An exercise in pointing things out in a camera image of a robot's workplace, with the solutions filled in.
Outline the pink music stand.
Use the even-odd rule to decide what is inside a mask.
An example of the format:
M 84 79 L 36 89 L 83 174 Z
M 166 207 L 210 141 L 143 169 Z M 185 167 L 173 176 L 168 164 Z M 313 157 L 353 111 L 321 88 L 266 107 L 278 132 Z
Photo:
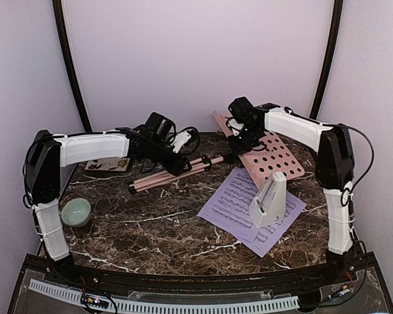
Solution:
M 238 157 L 245 167 L 256 187 L 260 187 L 272 173 L 281 171 L 287 180 L 298 179 L 305 174 L 305 170 L 290 149 L 279 136 L 271 131 L 265 133 L 260 139 L 261 146 Z M 132 194 L 143 192 L 151 188 L 176 182 L 209 170 L 210 167 L 230 160 L 226 156 L 212 159 L 200 157 L 191 161 L 191 170 L 179 176 L 173 176 L 167 171 L 133 181 L 128 186 Z

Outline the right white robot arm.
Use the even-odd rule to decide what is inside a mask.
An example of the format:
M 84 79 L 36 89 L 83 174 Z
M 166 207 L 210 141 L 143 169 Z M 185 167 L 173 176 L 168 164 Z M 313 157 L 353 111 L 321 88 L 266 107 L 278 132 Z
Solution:
M 345 125 L 325 124 L 272 103 L 230 104 L 228 110 L 232 117 L 227 127 L 233 134 L 227 140 L 235 154 L 258 147 L 266 132 L 289 137 L 316 153 L 315 177 L 328 208 L 328 250 L 341 256 L 349 252 L 354 244 L 354 153 Z

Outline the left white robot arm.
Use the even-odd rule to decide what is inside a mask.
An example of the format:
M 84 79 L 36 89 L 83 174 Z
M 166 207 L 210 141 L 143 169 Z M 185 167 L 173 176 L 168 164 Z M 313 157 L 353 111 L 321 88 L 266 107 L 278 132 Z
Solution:
M 79 280 L 79 270 L 66 258 L 69 246 L 60 217 L 60 198 L 66 169 L 106 158 L 149 160 L 178 176 L 191 168 L 183 148 L 198 139 L 191 130 L 160 136 L 146 129 L 116 128 L 91 133 L 55 134 L 39 131 L 28 148 L 22 166 L 24 206 L 31 210 L 35 229 L 54 265 L 53 273 L 65 285 Z

